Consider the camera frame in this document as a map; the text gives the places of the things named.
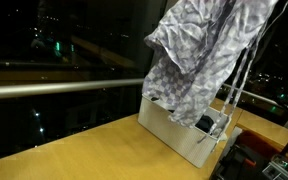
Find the handrail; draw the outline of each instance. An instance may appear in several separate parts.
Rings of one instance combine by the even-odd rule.
[[[79,66],[77,64],[58,64],[58,63],[28,63],[28,62],[17,62],[17,61],[8,61],[5,62],[0,61],[0,70],[1,69],[25,69],[25,70],[61,70],[61,71],[82,71],[82,70],[107,70],[107,69],[118,69],[119,66],[113,66],[113,65],[96,65],[96,64],[90,64],[90,65],[83,65]]]
[[[230,86],[230,85],[228,85],[228,84],[223,84],[223,86],[228,87],[228,88],[231,88],[231,87],[232,87],[232,86]],[[257,95],[257,94],[254,94],[254,93],[251,93],[251,92],[248,92],[248,91],[244,91],[244,90],[242,90],[242,93],[247,94],[247,95],[249,95],[249,96],[252,96],[252,97],[254,97],[254,98],[256,98],[256,99],[262,100],[262,101],[264,101],[264,102],[267,102],[267,103],[269,103],[269,104],[276,105],[276,106],[280,107],[280,105],[278,105],[275,101],[273,101],[273,100],[271,100],[271,99],[268,99],[268,98],[265,98],[265,97],[263,97],[263,96],[259,96],[259,95]]]
[[[1,86],[0,99],[143,84],[144,79]]]

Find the gray patterned cloth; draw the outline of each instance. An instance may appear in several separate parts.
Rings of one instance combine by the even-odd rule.
[[[145,38],[160,60],[145,78],[143,95],[173,107],[171,121],[195,127],[241,51],[258,44],[276,2],[179,0]]]

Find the black object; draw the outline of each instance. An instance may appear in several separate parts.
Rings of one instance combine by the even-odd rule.
[[[200,121],[195,125],[195,127],[199,128],[200,130],[208,133],[214,124],[214,121],[211,117],[203,115]]]
[[[234,145],[220,161],[211,180],[263,179],[262,170],[269,160],[244,145]]]
[[[157,101],[157,100],[159,100],[159,98],[156,98],[156,97],[152,97],[151,98],[151,101]]]

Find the wooden table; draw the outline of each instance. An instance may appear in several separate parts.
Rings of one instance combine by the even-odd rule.
[[[243,111],[236,126],[254,132],[280,150],[288,142],[288,129],[247,111]]]
[[[219,109],[223,102],[215,100]],[[227,134],[242,113],[237,109]],[[137,122],[138,115],[0,159],[0,179],[208,179],[226,141],[198,169]]]

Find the glass window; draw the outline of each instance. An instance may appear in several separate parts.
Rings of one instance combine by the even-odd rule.
[[[277,4],[269,22],[277,17],[284,5],[282,1]],[[234,75],[233,72],[227,84],[232,83]],[[244,90],[271,100],[279,98],[288,105],[288,7],[263,37]],[[224,99],[227,92],[228,88],[222,87],[218,97]],[[241,96],[238,105],[280,125],[288,120],[283,109],[246,94]]]
[[[0,85],[143,78],[165,3],[0,0]]]
[[[138,113],[141,85],[0,100],[0,158]]]

